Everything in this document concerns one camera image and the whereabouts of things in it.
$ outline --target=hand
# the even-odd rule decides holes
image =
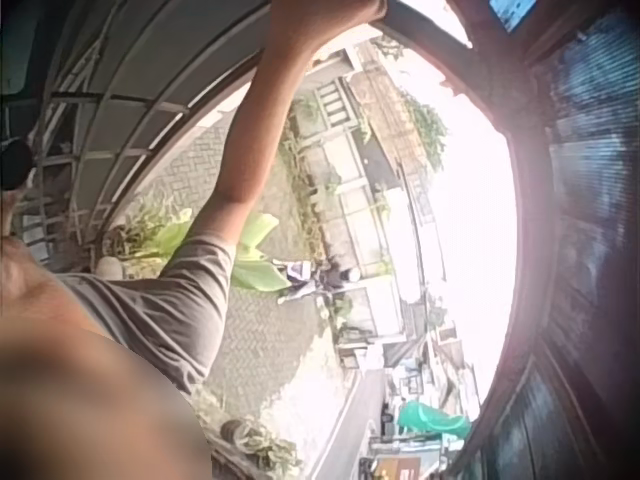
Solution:
[[[11,220],[13,218],[13,212],[25,190],[26,188],[22,186],[18,190],[0,192],[0,195],[2,195],[2,198],[0,199],[0,236],[8,237],[11,234]]]
[[[386,0],[273,0],[269,44],[314,54],[347,30],[382,18]]]

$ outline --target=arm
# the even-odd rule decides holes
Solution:
[[[274,0],[266,48],[234,117],[220,175],[190,235],[236,244],[276,156],[293,95],[315,52],[351,27],[379,18],[384,0]]]

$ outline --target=sky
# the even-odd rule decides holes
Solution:
[[[406,3],[467,43],[443,1]],[[447,271],[446,286],[434,288],[444,294],[483,400],[502,351],[515,283],[517,216],[507,143],[466,96],[454,97],[442,87],[445,77],[414,52],[405,50],[388,68],[400,87],[438,111],[449,131],[444,171],[434,178],[429,195]],[[424,247],[431,259],[425,263],[433,265],[435,245]],[[439,276],[437,266],[434,271]]]

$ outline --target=tree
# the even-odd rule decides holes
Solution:
[[[371,43],[384,55],[398,60],[404,56],[404,46],[387,35],[381,35],[371,40]]]
[[[439,172],[443,169],[442,153],[444,152],[444,137],[447,135],[447,127],[431,105],[420,103],[407,92],[403,92],[403,96],[427,152],[427,160],[433,169]]]

